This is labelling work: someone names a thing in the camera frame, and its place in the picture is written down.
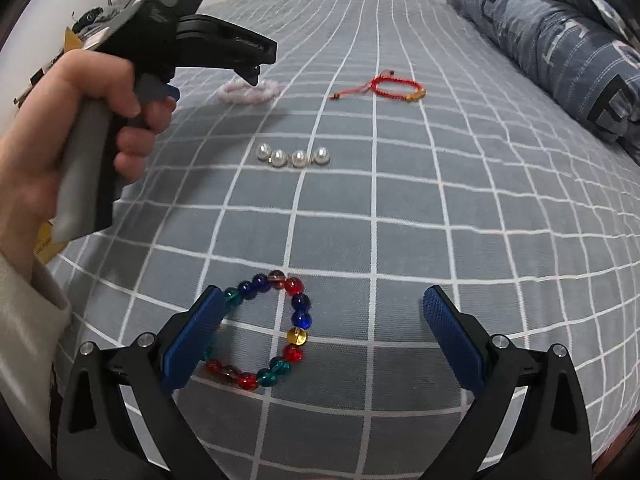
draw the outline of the gray handle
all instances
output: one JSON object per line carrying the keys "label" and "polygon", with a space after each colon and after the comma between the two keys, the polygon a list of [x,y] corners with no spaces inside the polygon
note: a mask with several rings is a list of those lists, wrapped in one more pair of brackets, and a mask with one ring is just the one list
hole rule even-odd
{"label": "gray handle", "polygon": [[[169,95],[166,85],[150,74],[138,78],[135,92],[141,106]],[[127,123],[144,124],[141,117],[127,121],[114,114],[103,100],[81,103],[62,156],[53,241],[75,240],[111,225],[113,201],[120,197],[123,184],[114,178],[115,136]],[[110,209],[107,215],[98,211],[100,204]]]}

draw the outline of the red string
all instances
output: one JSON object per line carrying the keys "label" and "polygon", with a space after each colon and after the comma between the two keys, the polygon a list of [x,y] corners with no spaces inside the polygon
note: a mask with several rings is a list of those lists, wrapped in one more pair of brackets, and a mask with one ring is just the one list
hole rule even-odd
{"label": "red string", "polygon": [[[384,70],[380,73],[379,76],[373,78],[366,85],[358,86],[357,88],[349,88],[346,90],[341,90],[339,92],[334,93],[331,96],[331,99],[339,99],[343,95],[347,94],[366,94],[369,90],[371,90],[376,95],[380,97],[386,97],[387,99],[395,99],[398,101],[417,101],[418,99],[422,99],[426,95],[426,90],[424,87],[415,82],[412,79],[401,79],[399,77],[393,77],[393,70]],[[415,92],[411,94],[397,94],[395,92],[387,92],[378,88],[380,83],[397,83],[402,85],[409,85],[415,88]]]}

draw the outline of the yellow tag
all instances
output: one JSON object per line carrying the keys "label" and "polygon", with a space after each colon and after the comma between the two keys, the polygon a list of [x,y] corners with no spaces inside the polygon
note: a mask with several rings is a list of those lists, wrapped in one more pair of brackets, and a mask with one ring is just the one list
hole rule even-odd
{"label": "yellow tag", "polygon": [[70,28],[65,29],[65,53],[82,46],[82,40]]}
{"label": "yellow tag", "polygon": [[66,247],[67,242],[59,242],[57,244],[51,241],[51,222],[44,222],[38,231],[36,238],[36,248],[34,250],[36,257],[43,265],[47,264],[56,254]]}

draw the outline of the gray fabric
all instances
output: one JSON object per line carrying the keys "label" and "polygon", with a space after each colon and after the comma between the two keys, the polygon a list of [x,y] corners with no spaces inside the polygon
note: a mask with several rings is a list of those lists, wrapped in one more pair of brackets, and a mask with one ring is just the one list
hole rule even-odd
{"label": "gray fabric", "polygon": [[449,0],[564,110],[607,142],[638,145],[640,54],[559,0]]}
{"label": "gray fabric", "polygon": [[[146,178],[124,190],[116,225],[52,264],[77,314],[63,351],[86,339],[128,344],[205,284],[285,269],[313,301],[304,360],[253,393],[198,369],[178,397],[187,420],[233,480],[413,478],[472,401],[420,314],[423,291],[439,283],[489,332],[569,347],[601,453],[638,401],[631,159],[443,4],[233,0],[205,10],[277,40],[264,76],[286,88],[272,104],[229,106],[214,92],[231,73],[178,71],[174,124]],[[384,68],[423,82],[427,97],[327,99]],[[255,157],[263,141],[324,145],[332,161],[274,170]],[[243,304],[216,353],[263,367],[289,316],[275,292]],[[143,432],[129,392],[127,402]]]}

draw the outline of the white pearl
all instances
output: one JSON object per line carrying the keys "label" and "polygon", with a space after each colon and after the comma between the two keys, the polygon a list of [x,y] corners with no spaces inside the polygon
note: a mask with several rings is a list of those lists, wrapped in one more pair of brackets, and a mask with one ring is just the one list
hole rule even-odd
{"label": "white pearl", "polygon": [[271,158],[269,162],[274,168],[281,168],[287,165],[289,161],[289,155],[287,155],[283,150],[274,150],[271,153]]}
{"label": "white pearl", "polygon": [[296,168],[304,168],[309,162],[309,159],[306,158],[305,150],[297,150],[296,152],[291,153],[291,163]]}
{"label": "white pearl", "polygon": [[255,150],[255,155],[258,157],[258,160],[264,162],[265,160],[269,159],[272,151],[273,150],[271,149],[271,146],[264,142],[260,146],[258,146],[257,150]]}
{"label": "white pearl", "polygon": [[313,156],[313,161],[316,164],[320,164],[322,166],[324,166],[325,164],[328,164],[330,159],[331,159],[331,156],[329,155],[329,150],[326,149],[324,146],[322,146],[321,148],[318,148]]}

